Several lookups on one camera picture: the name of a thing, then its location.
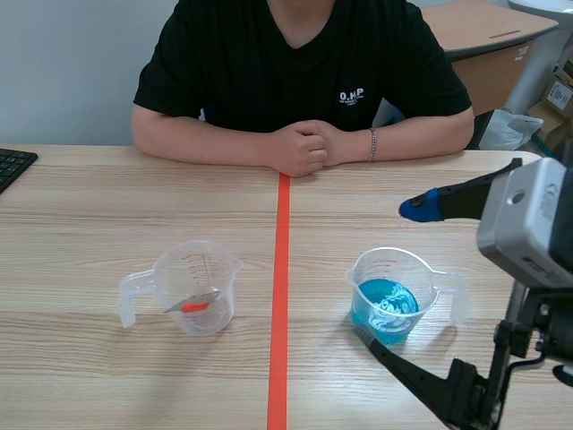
orange tip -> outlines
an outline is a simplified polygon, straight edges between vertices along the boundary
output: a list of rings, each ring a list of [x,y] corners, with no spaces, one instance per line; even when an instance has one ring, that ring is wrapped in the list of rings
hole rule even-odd
[[[193,312],[201,312],[209,307],[209,303],[185,303],[181,308],[184,314],[192,314]]]

white plastic bag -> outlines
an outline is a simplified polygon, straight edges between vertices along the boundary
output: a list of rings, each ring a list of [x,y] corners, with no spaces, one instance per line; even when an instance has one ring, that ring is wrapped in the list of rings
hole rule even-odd
[[[483,134],[480,150],[513,151],[529,142],[543,120],[495,109]]]

wooden table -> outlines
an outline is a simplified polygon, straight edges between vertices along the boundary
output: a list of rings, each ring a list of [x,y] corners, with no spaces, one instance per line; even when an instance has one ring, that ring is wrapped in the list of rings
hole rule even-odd
[[[455,1],[424,7],[422,15],[452,58],[515,46],[558,26],[553,20],[485,1]]]
[[[14,148],[40,160],[0,195],[0,429],[264,430],[278,175],[150,159],[130,148]],[[443,428],[350,334],[344,272],[381,245],[461,272],[472,296],[467,323],[448,328],[438,309],[401,353],[437,374],[453,357],[485,372],[509,276],[477,252],[476,222],[415,224],[397,209],[516,155],[350,165],[293,181],[289,429]],[[192,338],[143,302],[136,325],[122,329],[118,281],[197,238],[245,261],[228,328]],[[550,367],[521,374],[504,428],[568,428],[569,404]]]

bracelet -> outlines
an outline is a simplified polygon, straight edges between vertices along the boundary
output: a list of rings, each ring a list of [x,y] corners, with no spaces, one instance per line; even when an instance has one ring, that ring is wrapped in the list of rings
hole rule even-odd
[[[371,128],[370,131],[372,132],[372,152],[366,161],[368,163],[372,163],[374,161],[374,157],[376,157],[376,150],[378,149],[378,133],[376,132],[375,128]]]

plastic measuring cup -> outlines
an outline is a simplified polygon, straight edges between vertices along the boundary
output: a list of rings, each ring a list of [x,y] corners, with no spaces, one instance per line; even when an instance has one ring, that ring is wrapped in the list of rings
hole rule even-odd
[[[224,247],[210,241],[188,242],[163,255],[149,271],[134,273],[119,284],[117,306],[122,325],[135,323],[133,300],[153,296],[164,309],[190,297],[213,297],[206,309],[184,314],[171,312],[171,317],[185,332],[208,336],[222,330],[235,313],[233,283],[243,262]]]
[[[364,253],[346,273],[354,289],[353,323],[366,324],[383,344],[404,340],[442,295],[452,295],[449,319],[462,323],[467,293],[456,273],[433,270],[415,254],[398,248]]]

